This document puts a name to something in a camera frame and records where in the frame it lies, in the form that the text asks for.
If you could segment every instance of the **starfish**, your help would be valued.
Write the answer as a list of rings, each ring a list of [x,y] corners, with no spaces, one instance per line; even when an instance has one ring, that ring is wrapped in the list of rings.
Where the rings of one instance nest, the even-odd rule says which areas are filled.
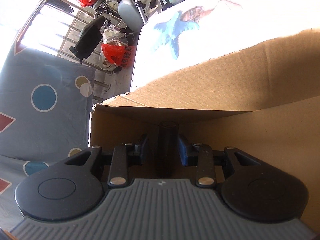
[[[154,30],[159,30],[161,32],[156,44],[154,45],[154,51],[160,46],[168,44],[170,47],[171,55],[174,59],[179,56],[179,43],[178,37],[181,33],[188,30],[198,30],[199,25],[194,21],[183,22],[180,20],[182,11],[176,12],[171,20],[158,23],[153,28]]]

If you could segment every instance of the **metal pin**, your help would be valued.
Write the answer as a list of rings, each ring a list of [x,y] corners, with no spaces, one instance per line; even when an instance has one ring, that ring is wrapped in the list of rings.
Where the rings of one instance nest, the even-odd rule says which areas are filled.
[[[200,179],[198,179],[198,182],[200,185],[212,185],[214,183],[214,179],[209,178],[209,177],[202,177]]]
[[[122,177],[114,177],[110,180],[112,185],[123,185],[126,183],[126,179]]]

